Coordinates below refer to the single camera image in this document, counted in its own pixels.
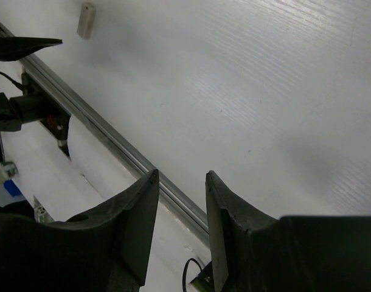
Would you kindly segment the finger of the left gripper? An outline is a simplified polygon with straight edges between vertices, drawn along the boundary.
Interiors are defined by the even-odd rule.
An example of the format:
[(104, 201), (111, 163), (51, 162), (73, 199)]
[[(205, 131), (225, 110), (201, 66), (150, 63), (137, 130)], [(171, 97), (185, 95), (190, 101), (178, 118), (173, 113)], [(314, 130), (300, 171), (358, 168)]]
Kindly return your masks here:
[(0, 61), (17, 61), (38, 50), (62, 44), (53, 38), (0, 37)]

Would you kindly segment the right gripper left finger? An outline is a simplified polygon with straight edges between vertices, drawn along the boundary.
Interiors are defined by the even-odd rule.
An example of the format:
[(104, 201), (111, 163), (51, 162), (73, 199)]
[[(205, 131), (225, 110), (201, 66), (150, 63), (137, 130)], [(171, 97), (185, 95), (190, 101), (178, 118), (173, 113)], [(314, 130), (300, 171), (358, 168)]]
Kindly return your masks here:
[(0, 291), (138, 291), (158, 200), (159, 172), (151, 170), (64, 222), (39, 223), (0, 208)]

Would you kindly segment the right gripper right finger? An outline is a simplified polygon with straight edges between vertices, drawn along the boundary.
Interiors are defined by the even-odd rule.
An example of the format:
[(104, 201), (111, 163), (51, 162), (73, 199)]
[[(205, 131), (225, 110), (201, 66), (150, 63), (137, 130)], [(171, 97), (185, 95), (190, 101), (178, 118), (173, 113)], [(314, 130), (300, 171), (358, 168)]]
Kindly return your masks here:
[(216, 291), (371, 291), (371, 216), (275, 219), (206, 175)]

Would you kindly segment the beige rectangular eraser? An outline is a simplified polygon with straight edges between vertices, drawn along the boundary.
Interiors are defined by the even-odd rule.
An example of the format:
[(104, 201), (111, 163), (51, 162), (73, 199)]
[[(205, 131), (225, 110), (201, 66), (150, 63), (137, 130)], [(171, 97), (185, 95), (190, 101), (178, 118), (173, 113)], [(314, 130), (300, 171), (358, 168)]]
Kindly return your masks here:
[(77, 26), (77, 34), (83, 40), (88, 40), (91, 37), (95, 15), (96, 9), (94, 4), (90, 2), (83, 2), (81, 5), (81, 11)]

